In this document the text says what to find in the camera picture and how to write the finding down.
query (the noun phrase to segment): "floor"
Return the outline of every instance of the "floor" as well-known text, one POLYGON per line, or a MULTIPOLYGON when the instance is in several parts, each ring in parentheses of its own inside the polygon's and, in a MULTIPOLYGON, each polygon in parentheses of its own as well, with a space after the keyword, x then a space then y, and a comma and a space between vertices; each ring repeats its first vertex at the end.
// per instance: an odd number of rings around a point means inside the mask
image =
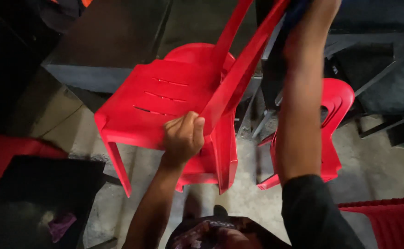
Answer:
MULTIPOLYGON (((40 71, 36 77, 50 78, 40 71)), ((13 128, 11 134, 26 134, 46 139, 65 151, 72 158, 106 161, 105 173, 116 176, 108 159, 105 147, 93 120, 93 113, 65 87, 51 87, 51 94, 35 103, 25 101, 35 96, 40 84, 33 83, 22 97, 20 110, 27 113, 32 106, 33 119, 16 115, 16 125, 27 128, 13 128)), ((374 126, 380 120, 366 118, 364 124, 374 126)), ((273 119, 264 133, 274 129, 277 120, 273 119)), ((239 165, 233 186, 219 196, 214 184, 198 184, 184 188, 183 193, 175 193, 169 224, 160 248, 164 245, 174 228, 180 223, 186 196, 191 193, 202 205, 202 216, 211 215, 215 204, 224 206, 231 216, 247 216, 289 243, 280 215, 282 190, 279 186, 261 191, 256 183, 272 174, 268 146, 257 148, 257 140, 251 139, 249 125, 245 125, 237 138, 239 165)), ((333 142, 343 168, 339 177, 329 182, 330 191, 336 203, 391 199, 404 197, 404 149, 392 148, 385 133, 378 133, 368 139, 360 139, 354 123, 338 129, 333 142)), ((121 151, 133 193, 127 198, 122 187, 106 184, 97 194, 93 210, 84 233, 86 248, 105 240, 117 237, 117 248, 125 240, 128 226, 134 212, 154 176, 162 152, 129 145, 118 144, 121 151)), ((343 212, 344 217, 359 235, 366 248, 377 248, 369 220, 361 214, 343 212)))

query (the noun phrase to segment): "stacked red chair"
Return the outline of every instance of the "stacked red chair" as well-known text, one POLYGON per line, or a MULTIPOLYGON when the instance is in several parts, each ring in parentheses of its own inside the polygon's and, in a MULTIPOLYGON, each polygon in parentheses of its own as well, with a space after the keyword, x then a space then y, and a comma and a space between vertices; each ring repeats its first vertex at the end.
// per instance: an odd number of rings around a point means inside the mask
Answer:
POLYGON ((238 59, 228 52, 253 0, 239 0, 216 45, 191 43, 163 59, 137 65, 96 112, 99 133, 127 193, 131 186, 116 143, 163 149, 162 125, 195 111, 205 117, 205 144, 187 163, 176 186, 219 185, 229 189, 238 164, 235 109, 253 75, 267 39, 288 4, 278 0, 238 59))
POLYGON ((67 158, 68 154, 43 141, 33 138, 0 135, 0 178, 13 156, 28 155, 48 158, 67 158))
POLYGON ((404 198, 342 203, 338 207, 370 219, 379 249, 404 249, 404 198))
MULTIPOLYGON (((331 78, 323 80, 321 105, 325 106, 328 110, 328 115, 321 126, 321 177, 325 182, 336 178, 338 176, 337 171, 342 168, 331 137, 353 102, 354 91, 347 83, 331 78)), ((274 168, 274 174, 257 185, 261 190, 269 189, 280 184, 279 176, 277 175, 276 137, 277 132, 269 135, 259 144, 259 146, 262 146, 271 142, 270 154, 274 168)))

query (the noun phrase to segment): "black shirt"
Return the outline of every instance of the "black shirt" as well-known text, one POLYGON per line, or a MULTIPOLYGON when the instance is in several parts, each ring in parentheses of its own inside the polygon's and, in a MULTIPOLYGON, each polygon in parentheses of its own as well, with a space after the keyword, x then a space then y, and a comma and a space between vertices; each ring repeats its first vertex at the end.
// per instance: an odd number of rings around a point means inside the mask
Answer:
MULTIPOLYGON (((294 249, 364 248, 317 175, 293 178, 285 184, 282 217, 294 249)), ((219 227, 237 229, 256 237, 262 248, 290 248, 251 219, 229 216, 183 220, 170 236, 166 248, 214 248, 219 227)))

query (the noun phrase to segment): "black sleeve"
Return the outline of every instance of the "black sleeve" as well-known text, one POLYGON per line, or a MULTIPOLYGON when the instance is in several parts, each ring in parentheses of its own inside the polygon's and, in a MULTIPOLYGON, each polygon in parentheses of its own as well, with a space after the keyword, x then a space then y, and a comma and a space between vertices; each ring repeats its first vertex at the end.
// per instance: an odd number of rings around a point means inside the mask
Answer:
POLYGON ((364 248, 319 176, 290 179, 282 201, 283 222, 294 249, 364 248))

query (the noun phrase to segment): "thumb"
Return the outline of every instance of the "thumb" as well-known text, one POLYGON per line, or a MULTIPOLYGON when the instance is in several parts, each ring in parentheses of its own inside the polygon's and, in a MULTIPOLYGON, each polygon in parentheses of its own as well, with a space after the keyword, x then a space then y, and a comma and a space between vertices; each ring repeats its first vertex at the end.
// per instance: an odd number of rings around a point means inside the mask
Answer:
POLYGON ((198 148, 201 148, 205 142, 203 138, 204 124, 205 124, 205 118, 203 117, 198 117, 194 120, 193 143, 198 148))

